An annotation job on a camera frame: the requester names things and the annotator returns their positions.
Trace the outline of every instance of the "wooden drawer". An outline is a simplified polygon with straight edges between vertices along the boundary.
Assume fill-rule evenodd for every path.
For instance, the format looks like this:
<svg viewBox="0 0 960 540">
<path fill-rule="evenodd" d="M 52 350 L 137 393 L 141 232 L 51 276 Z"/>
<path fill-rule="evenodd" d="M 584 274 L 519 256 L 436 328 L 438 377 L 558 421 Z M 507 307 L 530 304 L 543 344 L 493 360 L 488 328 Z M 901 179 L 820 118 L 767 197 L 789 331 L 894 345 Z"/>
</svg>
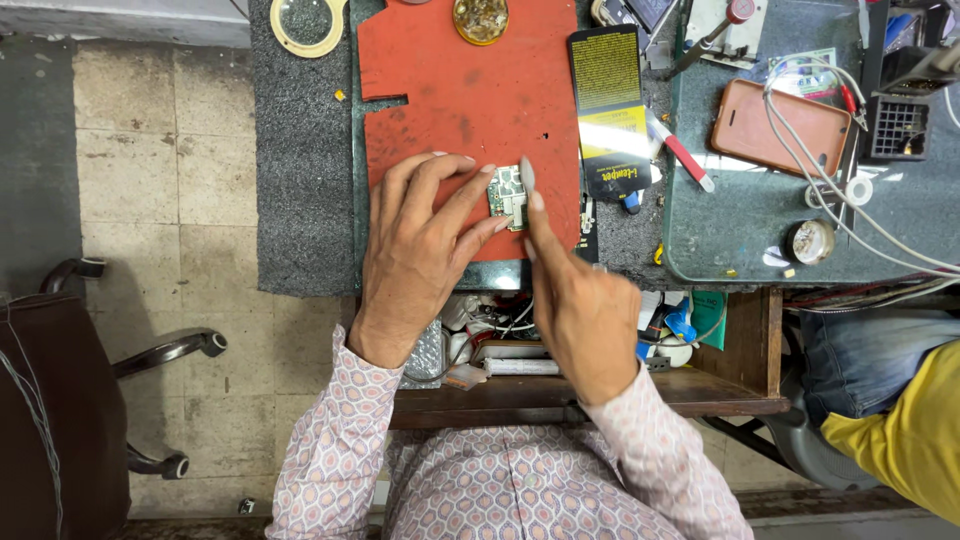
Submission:
<svg viewBox="0 0 960 540">
<path fill-rule="evenodd" d="M 695 349 L 692 368 L 652 375 L 663 400 L 683 416 L 753 416 L 788 408 L 780 397 L 783 293 L 733 293 L 725 351 Z M 469 392 L 451 386 L 396 392 L 392 430 L 584 422 L 562 377 L 491 377 Z"/>
</svg>

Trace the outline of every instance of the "work bench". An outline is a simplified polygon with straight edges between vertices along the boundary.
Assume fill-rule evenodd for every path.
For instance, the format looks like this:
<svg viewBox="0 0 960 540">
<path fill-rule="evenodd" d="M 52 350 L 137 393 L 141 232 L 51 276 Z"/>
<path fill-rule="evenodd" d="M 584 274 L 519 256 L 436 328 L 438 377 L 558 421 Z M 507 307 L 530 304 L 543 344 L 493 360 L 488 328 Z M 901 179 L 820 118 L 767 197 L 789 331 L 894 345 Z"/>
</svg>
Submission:
<svg viewBox="0 0 960 540">
<path fill-rule="evenodd" d="M 581 28 L 591 26 L 588 4 L 576 1 Z M 356 41 L 351 29 L 381 10 L 382 2 L 351 0 L 343 42 L 315 60 L 293 56 L 276 42 L 269 22 L 270 0 L 251 0 L 250 7 L 259 286 L 298 297 L 358 295 L 367 227 L 362 117 L 366 111 L 402 101 L 363 103 L 359 99 Z M 708 134 L 726 82 L 733 77 L 762 81 L 768 54 L 835 46 L 838 64 L 854 75 L 859 72 L 855 2 L 827 1 L 813 7 L 800 0 L 774 0 L 769 9 L 760 61 L 753 71 L 700 61 L 674 82 L 665 80 L 667 70 L 644 73 L 648 114 L 660 117 L 671 113 L 671 129 L 695 156 L 710 155 Z M 799 16 L 804 9 L 806 15 Z M 674 42 L 683 12 L 682 3 L 663 25 L 657 41 Z M 348 99 L 337 101 L 333 96 L 338 89 Z M 889 182 L 883 185 L 886 195 L 870 210 L 878 218 L 893 220 L 894 234 L 920 251 L 937 258 L 960 259 L 960 230 L 942 227 L 960 222 L 958 191 L 944 190 L 956 176 L 950 168 L 960 164 L 960 131 L 953 133 L 948 128 L 943 119 L 934 119 L 929 163 L 883 169 L 889 171 Z M 684 171 L 675 171 L 672 161 L 657 161 L 664 181 L 645 191 L 638 215 L 627 215 L 612 201 L 598 204 L 600 261 L 645 289 L 696 287 L 734 293 L 725 351 L 702 347 L 694 353 L 692 368 L 654 375 L 661 395 L 678 412 L 727 416 L 783 411 L 787 403 L 779 396 L 779 287 L 865 282 L 907 272 L 874 258 L 858 245 L 847 249 L 846 237 L 840 235 L 841 246 L 832 257 L 835 260 L 820 268 L 798 268 L 791 282 L 783 275 L 782 265 L 771 263 L 764 255 L 767 248 L 780 245 L 790 225 L 819 215 L 819 210 L 800 202 L 804 181 L 759 167 L 749 172 L 736 170 L 729 168 L 727 161 L 707 167 L 717 191 L 705 194 Z M 928 182 L 917 182 L 918 175 Z M 913 213 L 904 211 L 904 201 L 910 202 L 908 206 L 916 203 L 916 209 L 910 210 Z M 928 210 L 938 214 L 939 225 L 921 219 Z M 866 229 L 860 225 L 857 231 L 879 245 L 878 234 Z M 667 244 L 666 264 L 656 265 L 654 253 L 662 240 Z M 529 280 L 525 260 L 473 263 L 459 288 L 526 289 Z M 492 378 L 469 392 L 447 386 L 400 391 L 392 428 L 582 420 L 583 413 L 565 380 L 512 377 Z"/>
</svg>

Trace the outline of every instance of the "fingernail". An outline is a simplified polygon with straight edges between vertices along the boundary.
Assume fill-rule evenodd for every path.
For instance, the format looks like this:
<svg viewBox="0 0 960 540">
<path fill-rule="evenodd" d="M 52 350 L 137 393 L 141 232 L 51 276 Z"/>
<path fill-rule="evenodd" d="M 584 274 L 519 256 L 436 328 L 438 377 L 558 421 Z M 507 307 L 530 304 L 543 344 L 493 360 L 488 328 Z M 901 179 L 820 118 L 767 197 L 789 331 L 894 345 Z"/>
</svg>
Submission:
<svg viewBox="0 0 960 540">
<path fill-rule="evenodd" d="M 507 228 L 508 225 L 510 225 L 510 223 L 511 223 L 512 221 L 514 221 L 514 217 L 513 217 L 512 215 L 508 215 L 508 216 L 504 217 L 504 218 L 503 218 L 503 222 L 500 223 L 500 225 L 497 225 L 497 226 L 496 226 L 496 229 L 493 229 L 493 232 L 494 232 L 494 233 L 499 233 L 500 231 L 503 231 L 504 229 Z"/>
<path fill-rule="evenodd" d="M 530 192 L 530 206 L 536 211 L 543 211 L 543 197 L 539 191 Z"/>
<path fill-rule="evenodd" d="M 527 250 L 527 257 L 530 258 L 530 262 L 537 262 L 537 253 L 534 251 L 534 244 L 530 241 L 530 238 L 523 238 L 523 247 Z"/>
</svg>

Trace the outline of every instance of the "man's right hand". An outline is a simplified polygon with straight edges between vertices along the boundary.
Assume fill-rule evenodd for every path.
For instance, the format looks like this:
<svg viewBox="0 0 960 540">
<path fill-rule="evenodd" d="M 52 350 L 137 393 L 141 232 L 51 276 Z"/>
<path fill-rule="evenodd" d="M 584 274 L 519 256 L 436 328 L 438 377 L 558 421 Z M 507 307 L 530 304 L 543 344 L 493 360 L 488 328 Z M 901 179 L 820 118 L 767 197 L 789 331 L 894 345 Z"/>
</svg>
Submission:
<svg viewBox="0 0 960 540">
<path fill-rule="evenodd" d="M 550 229 L 543 197 L 529 193 L 534 323 L 547 350 L 587 405 L 620 395 L 639 371 L 636 318 L 640 291 L 569 253 Z"/>
</svg>

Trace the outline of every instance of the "person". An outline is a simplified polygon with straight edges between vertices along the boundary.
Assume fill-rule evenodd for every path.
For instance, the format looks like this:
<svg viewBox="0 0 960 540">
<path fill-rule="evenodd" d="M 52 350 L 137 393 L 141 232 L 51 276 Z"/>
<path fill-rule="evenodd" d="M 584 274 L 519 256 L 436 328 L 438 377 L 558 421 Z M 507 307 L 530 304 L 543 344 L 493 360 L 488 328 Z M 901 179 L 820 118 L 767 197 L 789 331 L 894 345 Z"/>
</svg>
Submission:
<svg viewBox="0 0 960 540">
<path fill-rule="evenodd" d="M 349 336 L 334 332 L 329 386 L 294 426 L 267 536 L 364 538 L 386 455 L 385 538 L 753 538 L 700 434 L 635 359 L 639 291 L 571 255 L 535 189 L 525 240 L 534 322 L 593 426 L 398 431 L 384 448 L 406 357 L 509 221 L 460 234 L 493 164 L 432 211 L 440 182 L 474 168 L 461 155 L 417 155 L 371 190 L 363 302 Z"/>
<path fill-rule="evenodd" d="M 801 332 L 810 421 L 861 469 L 960 526 L 960 319 L 805 312 Z"/>
</svg>

